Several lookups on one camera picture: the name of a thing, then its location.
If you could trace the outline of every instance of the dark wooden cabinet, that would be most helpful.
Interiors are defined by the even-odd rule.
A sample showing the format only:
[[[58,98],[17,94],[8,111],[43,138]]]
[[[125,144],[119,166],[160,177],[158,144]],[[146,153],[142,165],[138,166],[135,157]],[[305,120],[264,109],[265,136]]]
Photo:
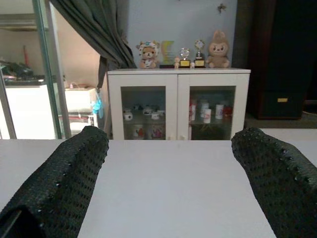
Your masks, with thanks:
[[[247,110],[299,119],[317,61],[317,0],[256,0]]]

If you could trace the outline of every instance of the glass door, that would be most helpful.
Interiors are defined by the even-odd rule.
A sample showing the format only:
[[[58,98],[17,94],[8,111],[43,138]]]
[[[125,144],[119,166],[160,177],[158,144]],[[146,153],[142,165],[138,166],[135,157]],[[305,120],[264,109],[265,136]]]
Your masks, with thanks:
[[[178,139],[230,140],[243,129],[248,74],[178,76]]]
[[[114,139],[175,139],[177,75],[109,75]]]
[[[69,123],[58,121],[59,114],[68,117],[49,7],[48,0],[13,0],[1,5],[2,138],[70,135]]]

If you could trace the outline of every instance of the light blue wall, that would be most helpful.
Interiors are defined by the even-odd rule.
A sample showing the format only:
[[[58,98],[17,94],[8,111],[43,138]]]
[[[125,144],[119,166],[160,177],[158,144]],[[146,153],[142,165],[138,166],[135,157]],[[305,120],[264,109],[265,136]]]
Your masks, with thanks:
[[[197,50],[194,42],[203,39],[204,50],[215,30],[223,30],[230,43],[232,57],[237,0],[129,0],[127,6],[127,40],[132,48],[136,65],[140,57],[136,45],[140,41],[174,41],[176,55],[182,47],[190,48],[191,59]],[[217,7],[223,3],[226,10],[219,14]]]

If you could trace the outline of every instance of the table surface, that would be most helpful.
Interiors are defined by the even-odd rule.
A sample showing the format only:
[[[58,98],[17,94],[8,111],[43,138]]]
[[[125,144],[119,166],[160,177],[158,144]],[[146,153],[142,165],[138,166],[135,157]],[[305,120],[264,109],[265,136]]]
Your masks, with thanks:
[[[61,140],[0,140],[0,209]],[[292,142],[313,161],[316,141]],[[80,238],[274,238],[230,141],[110,141]]]

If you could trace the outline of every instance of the white cabinet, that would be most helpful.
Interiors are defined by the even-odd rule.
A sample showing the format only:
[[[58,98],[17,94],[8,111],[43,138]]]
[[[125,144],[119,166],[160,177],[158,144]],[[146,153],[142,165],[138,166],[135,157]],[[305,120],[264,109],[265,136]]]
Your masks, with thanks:
[[[243,129],[249,75],[234,68],[109,71],[113,138],[228,140]],[[195,120],[190,102],[196,104]],[[200,115],[202,102],[211,109],[208,123]],[[222,119],[215,118],[216,105],[224,105]],[[147,109],[159,119],[143,114]]]

